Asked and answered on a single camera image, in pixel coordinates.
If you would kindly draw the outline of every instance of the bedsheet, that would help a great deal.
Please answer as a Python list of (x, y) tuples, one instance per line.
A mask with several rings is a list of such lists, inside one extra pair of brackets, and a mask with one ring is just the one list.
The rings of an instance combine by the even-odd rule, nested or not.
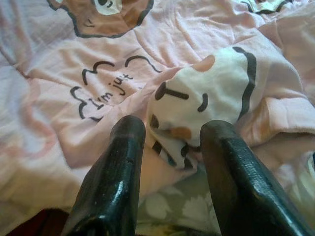
[[(125, 115), (146, 123), (160, 84), (237, 42), (264, 37), (314, 105), (314, 13), (312, 0), (1, 1), (0, 235), (43, 208), (70, 209), (113, 125)], [(246, 121), (257, 114), (236, 124), (243, 136), (255, 134)], [(276, 160), (273, 172), (289, 190), (315, 149), (311, 129), (302, 137), (308, 145), (289, 158), (246, 141)], [(275, 140), (281, 150), (285, 139)], [(147, 140), (140, 196), (195, 171), (174, 169)]]

